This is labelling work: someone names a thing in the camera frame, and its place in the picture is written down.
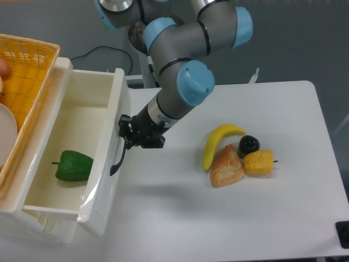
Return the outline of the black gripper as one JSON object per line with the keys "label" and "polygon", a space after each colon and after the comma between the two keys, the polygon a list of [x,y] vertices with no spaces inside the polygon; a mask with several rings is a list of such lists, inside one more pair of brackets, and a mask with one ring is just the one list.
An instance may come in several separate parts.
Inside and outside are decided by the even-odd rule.
{"label": "black gripper", "polygon": [[132,118],[122,114],[119,121],[119,136],[124,138],[127,150],[132,147],[142,148],[163,148],[165,138],[164,122],[156,124],[148,113],[148,106],[145,106],[137,115]]}

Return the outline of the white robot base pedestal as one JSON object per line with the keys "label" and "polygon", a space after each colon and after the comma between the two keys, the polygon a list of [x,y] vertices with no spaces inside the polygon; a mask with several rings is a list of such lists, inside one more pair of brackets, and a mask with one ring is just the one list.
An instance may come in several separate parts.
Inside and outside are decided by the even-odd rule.
{"label": "white robot base pedestal", "polygon": [[137,52],[144,88],[160,88],[159,81],[153,67],[153,60],[148,53],[146,44],[143,39],[143,31],[146,25],[143,22],[136,22],[129,26],[128,39]]}

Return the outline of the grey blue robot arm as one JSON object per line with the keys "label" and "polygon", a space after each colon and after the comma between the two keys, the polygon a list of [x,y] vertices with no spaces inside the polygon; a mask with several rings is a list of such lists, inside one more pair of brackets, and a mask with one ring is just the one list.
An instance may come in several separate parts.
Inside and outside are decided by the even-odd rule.
{"label": "grey blue robot arm", "polygon": [[96,1],[108,29],[144,24],[143,41],[153,61],[160,91],[135,116],[122,115],[119,134],[125,147],[161,148],[164,133],[213,91],[215,78],[200,61],[203,56],[249,41],[249,11],[228,1],[192,1],[197,19],[179,25],[170,1]]}

